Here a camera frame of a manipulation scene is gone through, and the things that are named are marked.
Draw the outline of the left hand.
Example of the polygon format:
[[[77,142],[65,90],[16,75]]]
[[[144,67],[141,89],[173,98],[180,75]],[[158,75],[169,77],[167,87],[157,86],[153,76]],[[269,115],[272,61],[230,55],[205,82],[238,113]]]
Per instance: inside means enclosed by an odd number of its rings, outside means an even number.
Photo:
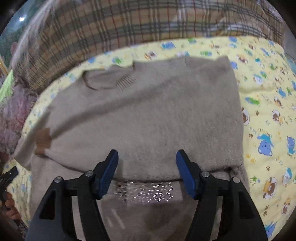
[[[13,197],[9,192],[6,193],[6,201],[1,201],[1,206],[6,207],[7,211],[5,212],[5,214],[7,217],[11,218],[12,220],[21,221],[21,215],[15,207],[15,201],[13,200]]]

